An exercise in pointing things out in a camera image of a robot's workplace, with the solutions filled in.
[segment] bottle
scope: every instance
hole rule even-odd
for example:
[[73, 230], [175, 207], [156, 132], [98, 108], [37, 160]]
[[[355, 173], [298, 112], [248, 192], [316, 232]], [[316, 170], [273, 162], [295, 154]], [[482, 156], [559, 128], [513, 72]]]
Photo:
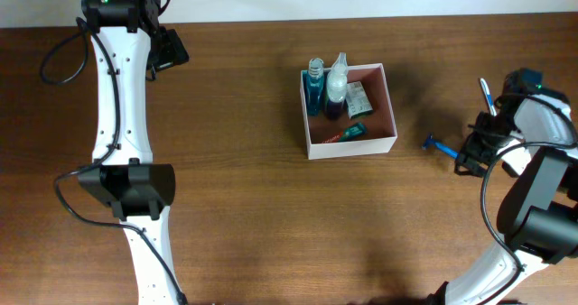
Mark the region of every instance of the bottle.
[[317, 116], [322, 107], [323, 84], [325, 84], [325, 74], [323, 73], [323, 60], [314, 58], [309, 61], [307, 71], [307, 115]]
[[330, 120], [337, 120], [343, 113], [345, 96], [347, 95], [347, 61], [345, 52], [341, 52], [339, 58], [331, 67], [327, 75], [327, 88], [323, 110]]

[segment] blue bottle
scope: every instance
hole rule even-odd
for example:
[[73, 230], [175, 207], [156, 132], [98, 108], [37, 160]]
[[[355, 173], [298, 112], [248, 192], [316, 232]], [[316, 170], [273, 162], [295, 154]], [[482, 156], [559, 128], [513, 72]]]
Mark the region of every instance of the blue bottle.
[[315, 58], [309, 61], [307, 71], [307, 85], [305, 90], [307, 101], [307, 115], [317, 116], [322, 107], [323, 85], [325, 74], [323, 73], [323, 60]]

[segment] open box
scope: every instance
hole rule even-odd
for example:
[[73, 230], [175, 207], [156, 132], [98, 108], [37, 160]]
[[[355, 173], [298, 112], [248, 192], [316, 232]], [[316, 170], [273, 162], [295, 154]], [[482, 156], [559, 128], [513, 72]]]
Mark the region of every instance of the open box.
[[[348, 83], [361, 82], [374, 110], [373, 114], [351, 120], [347, 110], [345, 110], [341, 117], [335, 121], [329, 120], [322, 111], [317, 116], [308, 116], [305, 101], [305, 75], [307, 71], [301, 72], [301, 106], [305, 135], [307, 136], [307, 153], [310, 160], [387, 153], [397, 139], [396, 121], [387, 92], [383, 65], [349, 66], [348, 69]], [[327, 79], [329, 70], [325, 70], [325, 79]], [[358, 122], [367, 127], [367, 134], [350, 142], [321, 143]]]

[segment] clear plastic bottle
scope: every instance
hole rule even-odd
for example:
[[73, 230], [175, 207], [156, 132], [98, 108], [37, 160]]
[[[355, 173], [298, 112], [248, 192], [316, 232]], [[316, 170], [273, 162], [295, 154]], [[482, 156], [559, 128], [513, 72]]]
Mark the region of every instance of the clear plastic bottle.
[[309, 61], [309, 70], [307, 71], [307, 114], [317, 116], [322, 107], [323, 84], [325, 83], [325, 74], [323, 73], [323, 60], [314, 58]]
[[330, 120], [338, 119], [343, 114], [345, 96], [347, 95], [347, 61], [345, 52], [341, 52], [339, 58], [331, 67], [327, 75], [327, 89], [323, 110]]

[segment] cardboard box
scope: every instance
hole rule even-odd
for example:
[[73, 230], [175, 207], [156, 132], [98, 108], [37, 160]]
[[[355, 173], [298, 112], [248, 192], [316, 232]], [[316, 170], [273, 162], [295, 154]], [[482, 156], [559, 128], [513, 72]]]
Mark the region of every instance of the cardboard box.
[[[301, 72], [301, 106], [305, 135], [307, 136], [307, 153], [310, 160], [387, 153], [397, 139], [396, 121], [389, 100], [383, 65], [349, 66], [349, 70], [348, 83], [360, 81], [363, 84], [374, 110], [370, 116], [350, 120], [347, 111], [344, 111], [343, 115], [336, 121], [329, 120], [322, 111], [318, 116], [308, 116], [304, 82], [306, 70]], [[321, 143], [357, 122], [361, 122], [367, 127], [368, 134], [351, 142]]]

